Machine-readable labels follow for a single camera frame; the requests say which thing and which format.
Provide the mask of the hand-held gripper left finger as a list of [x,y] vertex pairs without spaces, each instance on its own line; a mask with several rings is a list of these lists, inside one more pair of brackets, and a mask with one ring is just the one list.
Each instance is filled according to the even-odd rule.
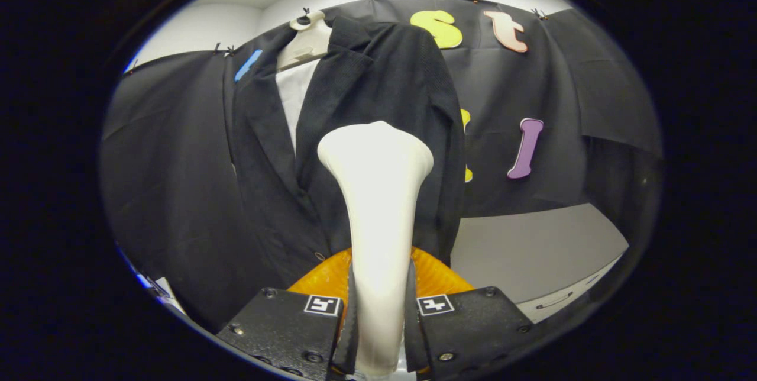
[[344,380],[356,367],[353,295],[348,249],[287,289],[260,289],[216,336],[255,364],[291,377]]

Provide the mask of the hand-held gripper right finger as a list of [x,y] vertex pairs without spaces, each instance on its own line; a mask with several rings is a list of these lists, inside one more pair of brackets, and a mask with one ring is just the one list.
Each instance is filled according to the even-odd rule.
[[533,322],[495,286],[474,288],[413,248],[406,292],[405,351],[419,377],[486,377],[526,346]]

